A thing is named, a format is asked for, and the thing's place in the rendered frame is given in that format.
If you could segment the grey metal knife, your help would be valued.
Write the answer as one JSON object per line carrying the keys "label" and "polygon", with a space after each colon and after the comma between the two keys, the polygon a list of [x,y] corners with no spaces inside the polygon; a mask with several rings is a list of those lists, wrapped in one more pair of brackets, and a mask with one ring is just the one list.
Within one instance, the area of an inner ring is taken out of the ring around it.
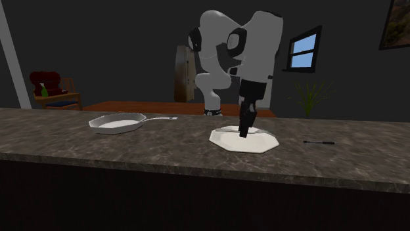
{"label": "grey metal knife", "polygon": [[[217,128],[217,129],[215,129],[215,131],[217,131],[217,132],[228,132],[228,133],[239,133],[239,134],[241,133],[238,130],[228,129],[228,128]],[[268,134],[268,135],[271,135],[273,137],[276,137],[273,133],[270,133],[269,131],[266,131],[266,130],[263,130],[263,129],[258,129],[258,130],[255,130],[255,131],[248,131],[247,134],[248,135],[249,134]]]}

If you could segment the framed wall picture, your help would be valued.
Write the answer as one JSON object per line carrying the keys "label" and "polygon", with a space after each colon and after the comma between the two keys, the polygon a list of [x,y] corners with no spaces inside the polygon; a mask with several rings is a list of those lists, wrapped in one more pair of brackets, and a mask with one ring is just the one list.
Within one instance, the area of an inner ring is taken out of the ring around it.
{"label": "framed wall picture", "polygon": [[410,47],[410,0],[391,0],[379,50]]}

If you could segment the black framed window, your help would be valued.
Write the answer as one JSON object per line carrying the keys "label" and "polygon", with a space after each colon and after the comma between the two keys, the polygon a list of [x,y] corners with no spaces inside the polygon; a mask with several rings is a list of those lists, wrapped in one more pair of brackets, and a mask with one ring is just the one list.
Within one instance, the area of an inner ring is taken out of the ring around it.
{"label": "black framed window", "polygon": [[290,40],[284,72],[314,74],[322,26],[316,26]]}

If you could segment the white octagonal plate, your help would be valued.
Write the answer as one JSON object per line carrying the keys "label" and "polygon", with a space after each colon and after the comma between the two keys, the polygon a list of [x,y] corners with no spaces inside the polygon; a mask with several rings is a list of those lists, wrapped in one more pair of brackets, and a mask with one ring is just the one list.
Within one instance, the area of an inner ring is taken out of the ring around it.
{"label": "white octagonal plate", "polygon": [[[226,126],[221,128],[239,130],[238,126]],[[258,129],[259,128],[251,127],[248,131]],[[262,154],[279,146],[277,138],[268,134],[247,134],[246,138],[240,137],[239,135],[239,133],[217,132],[214,129],[210,134],[209,141],[230,152],[253,154]]]}

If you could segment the brown wooden cabinet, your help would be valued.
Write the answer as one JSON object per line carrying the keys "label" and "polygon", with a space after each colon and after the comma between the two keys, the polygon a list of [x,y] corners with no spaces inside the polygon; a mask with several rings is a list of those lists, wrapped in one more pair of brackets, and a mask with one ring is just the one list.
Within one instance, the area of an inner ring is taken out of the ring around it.
{"label": "brown wooden cabinet", "polygon": [[194,99],[195,77],[194,52],[184,45],[178,45],[174,73],[174,100],[176,102],[188,102]]}

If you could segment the white frying pan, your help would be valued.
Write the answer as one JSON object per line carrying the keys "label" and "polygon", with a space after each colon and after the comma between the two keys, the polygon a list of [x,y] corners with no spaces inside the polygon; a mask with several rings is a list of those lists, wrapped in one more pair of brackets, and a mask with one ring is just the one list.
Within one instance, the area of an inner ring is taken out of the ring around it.
{"label": "white frying pan", "polygon": [[89,127],[97,134],[117,135],[137,130],[143,123],[158,119],[176,120],[178,117],[147,118],[140,113],[117,113],[92,119]]}

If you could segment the wooden chair with red cushion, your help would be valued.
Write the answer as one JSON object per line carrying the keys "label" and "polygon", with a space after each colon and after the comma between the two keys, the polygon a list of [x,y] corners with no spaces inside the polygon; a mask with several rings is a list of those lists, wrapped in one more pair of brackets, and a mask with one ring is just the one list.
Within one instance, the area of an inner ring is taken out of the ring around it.
{"label": "wooden chair with red cushion", "polygon": [[[81,95],[76,92],[72,78],[61,77],[57,72],[46,71],[32,72],[29,78],[35,87],[34,100],[43,109],[83,110]],[[45,84],[48,97],[42,97],[40,83]]]}

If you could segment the green potted plant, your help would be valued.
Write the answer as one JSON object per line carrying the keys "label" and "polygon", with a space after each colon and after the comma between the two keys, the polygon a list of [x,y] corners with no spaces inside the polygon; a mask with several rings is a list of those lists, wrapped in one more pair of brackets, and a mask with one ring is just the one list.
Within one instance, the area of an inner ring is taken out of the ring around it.
{"label": "green potted plant", "polygon": [[305,84],[305,89],[302,88],[302,85],[297,82],[293,81],[293,85],[296,88],[298,96],[300,99],[295,99],[294,97],[288,97],[289,100],[293,100],[296,104],[300,105],[305,113],[305,117],[309,118],[312,109],[318,105],[322,100],[329,99],[334,91],[329,91],[329,89],[333,86],[334,81],[332,81],[327,87],[325,87],[325,81],[322,84],[317,84],[315,82],[312,87],[309,86],[309,82],[307,81]]}

